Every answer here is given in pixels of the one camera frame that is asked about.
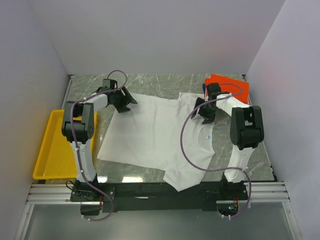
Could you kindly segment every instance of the white t-shirt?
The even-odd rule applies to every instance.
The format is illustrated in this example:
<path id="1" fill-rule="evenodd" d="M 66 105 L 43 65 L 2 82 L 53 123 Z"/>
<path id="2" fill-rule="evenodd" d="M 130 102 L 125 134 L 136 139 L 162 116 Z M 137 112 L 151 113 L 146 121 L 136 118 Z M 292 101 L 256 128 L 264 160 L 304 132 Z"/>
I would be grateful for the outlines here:
<path id="1" fill-rule="evenodd" d="M 181 128 L 195 102 L 131 95 L 138 104 L 130 104 L 129 112 L 114 112 L 97 158 L 164 170 L 163 180 L 177 191 L 199 184 L 205 172 L 191 166 L 180 147 Z M 201 117 L 188 121 L 183 147 L 194 164 L 207 169 L 215 154 L 212 139 L 201 139 L 200 146 L 199 135 L 210 136 L 213 124 L 202 121 Z"/>

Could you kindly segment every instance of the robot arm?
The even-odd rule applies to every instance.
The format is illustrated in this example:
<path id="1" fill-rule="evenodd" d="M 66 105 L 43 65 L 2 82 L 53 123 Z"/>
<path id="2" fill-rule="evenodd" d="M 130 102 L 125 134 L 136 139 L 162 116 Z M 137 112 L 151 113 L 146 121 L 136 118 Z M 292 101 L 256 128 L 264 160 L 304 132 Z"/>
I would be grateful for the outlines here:
<path id="1" fill-rule="evenodd" d="M 231 117 L 230 138 L 233 147 L 228 167 L 245 170 L 251 154 L 264 139 L 261 109 L 245 104 L 233 96 L 217 101 L 216 106 Z M 226 170 L 224 175 L 227 181 L 232 183 L 239 183 L 245 179 L 245 175 L 236 169 Z"/>
<path id="2" fill-rule="evenodd" d="M 208 101 L 222 99 L 228 95 L 227 92 L 221 92 L 218 83 L 209 84 L 206 86 L 206 91 Z M 204 102 L 204 99 L 198 98 L 195 106 Z M 204 118 L 203 124 L 214 122 L 217 109 L 221 109 L 231 116 L 230 139 L 233 147 L 228 167 L 245 170 L 255 148 L 264 139 L 261 108 L 250 106 L 231 96 L 201 107 L 198 114 Z M 226 170 L 224 176 L 229 183 L 239 183 L 245 180 L 243 172 L 236 169 Z"/>
<path id="3" fill-rule="evenodd" d="M 104 79 L 102 87 L 99 87 L 98 90 L 93 93 L 105 92 L 107 90 L 113 90 L 117 86 L 117 81 L 111 79 Z M 76 143 L 74 141 L 72 131 L 71 131 L 71 122 L 70 122 L 70 113 L 71 106 L 74 102 L 68 101 L 64 106 L 64 115 L 62 122 L 62 134 L 70 142 L 70 145 L 73 150 L 75 157 L 77 175 L 76 179 L 84 183 L 82 173 L 80 172 L 79 159 L 76 151 Z M 129 103 L 137 104 L 136 100 L 130 95 L 128 90 L 123 87 L 121 90 L 109 94 L 100 94 L 91 98 L 88 101 L 77 104 L 73 110 L 73 117 L 81 117 L 81 120 L 73 120 L 74 130 L 76 138 L 78 141 L 80 159 L 84 171 L 84 175 L 89 182 L 94 181 L 97 176 L 96 170 L 92 161 L 92 153 L 90 149 L 91 138 L 94 135 L 95 125 L 94 125 L 94 112 L 107 107 L 108 105 L 114 105 L 116 110 L 119 113 L 130 111 L 127 107 Z"/>

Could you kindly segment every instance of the black metal frame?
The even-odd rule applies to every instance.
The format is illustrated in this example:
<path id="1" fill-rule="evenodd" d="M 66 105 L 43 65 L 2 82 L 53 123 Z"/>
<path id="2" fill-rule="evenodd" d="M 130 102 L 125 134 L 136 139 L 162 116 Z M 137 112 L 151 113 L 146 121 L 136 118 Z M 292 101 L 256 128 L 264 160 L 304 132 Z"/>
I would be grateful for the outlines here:
<path id="1" fill-rule="evenodd" d="M 229 183 L 224 175 L 221 181 L 201 182 L 198 185 L 176 191 L 166 182 L 132 182 L 132 183 L 98 183 L 92 182 L 97 188 L 108 194 L 114 203 L 114 212 L 145 211 L 145 210 L 190 210 L 217 211 L 217 201 L 247 200 L 248 193 L 244 182 Z M 92 190 L 85 182 L 76 181 L 71 202 L 100 202 L 101 195 Z M 111 203 L 104 198 L 104 213 L 109 212 Z M 86 205 L 81 209 L 83 215 L 97 215 L 98 205 Z"/>

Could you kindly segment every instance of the gray marble table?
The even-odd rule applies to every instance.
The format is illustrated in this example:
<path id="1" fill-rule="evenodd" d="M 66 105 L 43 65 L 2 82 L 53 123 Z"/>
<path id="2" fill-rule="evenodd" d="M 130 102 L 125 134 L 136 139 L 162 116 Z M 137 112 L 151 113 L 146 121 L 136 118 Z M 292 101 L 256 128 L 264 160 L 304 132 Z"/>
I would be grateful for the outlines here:
<path id="1" fill-rule="evenodd" d="M 73 75 L 71 85 L 66 96 L 67 101 L 76 101 L 90 96 L 102 85 L 102 75 Z M 127 89 L 131 93 L 156 96 L 165 99 L 177 99 L 179 92 L 203 93 L 202 84 L 210 74 L 129 74 Z M 243 80 L 242 75 L 225 75 Z M 117 80 L 119 85 L 124 81 L 121 74 L 114 73 L 111 79 Z M 165 172 L 158 169 L 144 168 L 130 164 L 115 163 L 97 159 L 97 154 L 104 140 L 106 131 L 114 113 L 114 107 L 108 106 L 98 112 L 98 124 L 93 149 L 93 162 L 98 174 L 99 182 L 163 182 Z M 215 155 L 209 168 L 227 167 L 232 152 L 230 141 L 231 118 L 219 110 L 214 120 L 212 131 L 212 146 Z M 272 168 L 263 143 L 253 152 L 248 163 L 248 174 L 253 181 L 274 180 Z M 207 172 L 203 181 L 219 181 L 222 172 Z"/>

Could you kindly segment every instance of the white wall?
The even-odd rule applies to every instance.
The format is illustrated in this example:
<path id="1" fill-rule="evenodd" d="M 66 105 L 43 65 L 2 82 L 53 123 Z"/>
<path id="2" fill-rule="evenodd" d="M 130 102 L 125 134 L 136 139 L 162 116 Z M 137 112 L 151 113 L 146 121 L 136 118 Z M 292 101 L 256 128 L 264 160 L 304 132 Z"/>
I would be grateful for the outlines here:
<path id="1" fill-rule="evenodd" d="M 13 239 L 68 76 L 26 0 L 0 1 L 0 238 Z"/>
<path id="2" fill-rule="evenodd" d="M 246 74 L 284 0 L 29 0 L 69 74 Z"/>
<path id="3" fill-rule="evenodd" d="M 320 1 L 286 0 L 246 79 L 304 240 L 320 239 Z"/>

